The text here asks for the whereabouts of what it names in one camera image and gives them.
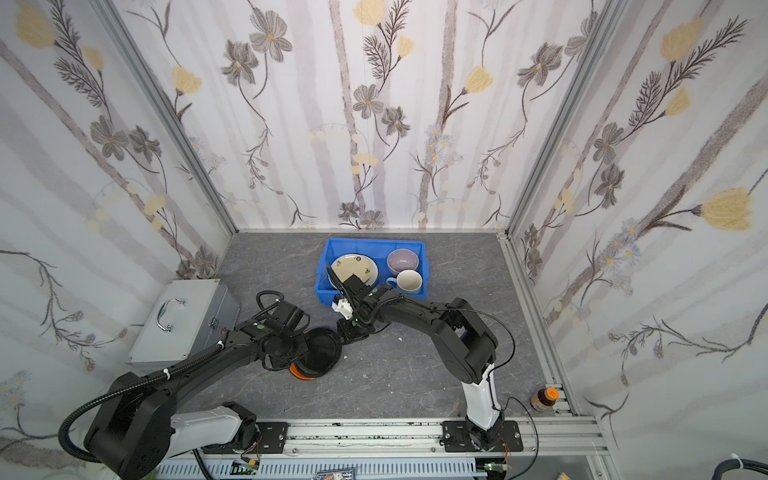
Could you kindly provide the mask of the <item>orange plate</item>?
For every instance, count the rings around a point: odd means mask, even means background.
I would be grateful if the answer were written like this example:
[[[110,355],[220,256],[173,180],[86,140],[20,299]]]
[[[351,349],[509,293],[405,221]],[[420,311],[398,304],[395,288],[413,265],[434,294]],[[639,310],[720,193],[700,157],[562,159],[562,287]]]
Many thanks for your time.
[[[315,380],[315,379],[316,379],[316,377],[315,377],[315,376],[312,376],[312,375],[309,375],[309,374],[307,374],[307,373],[303,372],[303,371],[302,371],[302,370],[299,368],[299,366],[298,366],[296,363],[293,363],[293,364],[292,364],[292,365],[289,367],[289,372],[290,372],[290,373],[291,373],[291,374],[292,374],[292,375],[293,375],[295,378],[297,378],[297,379],[299,379],[299,380],[302,380],[302,381],[313,381],[313,380]]]

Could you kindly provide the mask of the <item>black glossy plate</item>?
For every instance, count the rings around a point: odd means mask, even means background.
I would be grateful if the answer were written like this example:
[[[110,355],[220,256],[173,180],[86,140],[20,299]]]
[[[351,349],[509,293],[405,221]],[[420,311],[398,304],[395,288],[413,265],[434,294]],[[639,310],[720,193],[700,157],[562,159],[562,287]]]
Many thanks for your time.
[[[297,371],[307,378],[320,378],[338,363],[342,343],[338,334],[328,327],[318,327],[305,334],[307,353],[296,362]]]

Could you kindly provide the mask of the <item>blue plastic bin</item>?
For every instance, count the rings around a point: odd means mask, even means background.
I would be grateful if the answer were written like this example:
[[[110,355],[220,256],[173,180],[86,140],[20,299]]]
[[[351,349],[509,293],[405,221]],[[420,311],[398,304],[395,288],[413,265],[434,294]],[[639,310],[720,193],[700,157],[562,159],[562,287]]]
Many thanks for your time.
[[[428,293],[429,261],[426,255],[426,244],[422,241],[367,239],[367,238],[329,238],[325,242],[316,269],[314,292],[318,300],[330,306],[339,291],[331,284],[327,268],[336,268],[339,259],[350,256],[353,263],[368,263],[362,268],[356,267],[362,274],[361,279],[368,286],[377,286],[389,277],[394,277],[387,265],[387,257],[396,250],[412,251],[418,258],[415,271],[422,277],[422,286],[411,293],[419,299],[426,299]]]

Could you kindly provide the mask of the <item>cream ceramic mug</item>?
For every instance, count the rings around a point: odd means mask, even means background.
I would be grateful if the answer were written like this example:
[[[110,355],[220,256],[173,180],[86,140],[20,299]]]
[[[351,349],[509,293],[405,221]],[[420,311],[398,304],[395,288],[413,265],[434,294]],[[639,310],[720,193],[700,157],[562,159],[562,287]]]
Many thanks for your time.
[[[423,287],[423,278],[416,270],[407,269],[387,278],[385,283],[404,293],[418,294]]]

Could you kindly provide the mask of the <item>yellow floral plate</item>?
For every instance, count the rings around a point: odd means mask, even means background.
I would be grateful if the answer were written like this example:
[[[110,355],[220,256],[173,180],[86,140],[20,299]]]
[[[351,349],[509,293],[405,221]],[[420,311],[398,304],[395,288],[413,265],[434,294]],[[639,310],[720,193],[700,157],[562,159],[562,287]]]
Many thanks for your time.
[[[331,268],[341,282],[356,276],[368,286],[372,286],[379,275],[376,262],[370,257],[358,253],[338,257],[332,262]]]

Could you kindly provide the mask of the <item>lilac ceramic bowl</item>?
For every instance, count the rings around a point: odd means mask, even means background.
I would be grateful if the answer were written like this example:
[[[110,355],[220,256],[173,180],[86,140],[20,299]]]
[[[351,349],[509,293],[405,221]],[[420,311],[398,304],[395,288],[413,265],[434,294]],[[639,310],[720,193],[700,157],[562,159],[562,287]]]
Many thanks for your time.
[[[420,264],[417,253],[409,249],[396,249],[386,258],[387,268],[391,274],[397,276],[405,270],[416,270]]]

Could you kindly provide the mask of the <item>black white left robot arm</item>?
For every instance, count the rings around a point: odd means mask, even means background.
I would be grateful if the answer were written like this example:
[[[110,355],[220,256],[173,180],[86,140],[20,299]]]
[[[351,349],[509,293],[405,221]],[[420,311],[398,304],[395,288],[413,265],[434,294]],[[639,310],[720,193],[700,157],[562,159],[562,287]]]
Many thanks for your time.
[[[61,425],[59,442],[73,456],[102,463],[122,479],[140,479],[163,460],[201,448],[263,453],[271,444],[255,413],[229,401],[187,414],[180,408],[235,370],[260,363],[287,370],[308,352],[302,331],[251,324],[202,352],[144,377],[125,374]]]

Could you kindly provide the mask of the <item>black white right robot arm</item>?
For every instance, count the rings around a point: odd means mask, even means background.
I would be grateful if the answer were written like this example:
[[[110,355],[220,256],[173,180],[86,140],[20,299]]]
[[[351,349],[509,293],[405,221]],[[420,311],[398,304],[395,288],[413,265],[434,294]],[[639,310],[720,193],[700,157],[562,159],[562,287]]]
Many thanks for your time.
[[[450,303],[421,300],[380,288],[361,297],[337,294],[332,309],[349,327],[345,339],[371,336],[374,323],[398,323],[427,335],[448,372],[462,383],[466,400],[466,436],[476,450],[490,450],[501,439],[505,417],[494,373],[498,340],[478,311],[461,299]]]

